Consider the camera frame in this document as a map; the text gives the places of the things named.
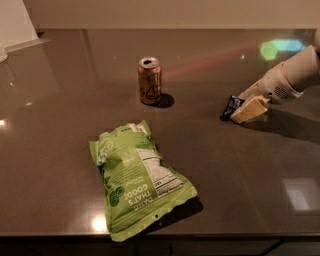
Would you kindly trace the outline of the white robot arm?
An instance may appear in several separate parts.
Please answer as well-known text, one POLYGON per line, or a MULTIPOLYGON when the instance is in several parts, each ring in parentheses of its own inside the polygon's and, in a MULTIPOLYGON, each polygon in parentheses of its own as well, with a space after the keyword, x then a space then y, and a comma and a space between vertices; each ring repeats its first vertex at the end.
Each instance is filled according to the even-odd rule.
POLYGON ((230 119, 238 124, 264 114, 272 104, 284 104, 301 97, 307 87, 320 80, 320 30, 313 36, 313 44, 280 62, 265 75, 235 97, 236 107, 230 119))

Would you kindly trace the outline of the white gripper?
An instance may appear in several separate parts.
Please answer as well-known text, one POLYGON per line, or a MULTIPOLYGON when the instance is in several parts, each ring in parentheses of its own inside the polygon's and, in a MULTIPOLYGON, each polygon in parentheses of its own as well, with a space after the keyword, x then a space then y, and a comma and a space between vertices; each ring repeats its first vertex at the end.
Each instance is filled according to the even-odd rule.
POLYGON ((268 110, 269 101, 273 104, 284 104, 302 95, 303 91, 296 90, 289 82, 285 63, 281 62, 239 95, 239 98, 245 101, 231 115, 231 120, 237 124, 250 121, 268 110))

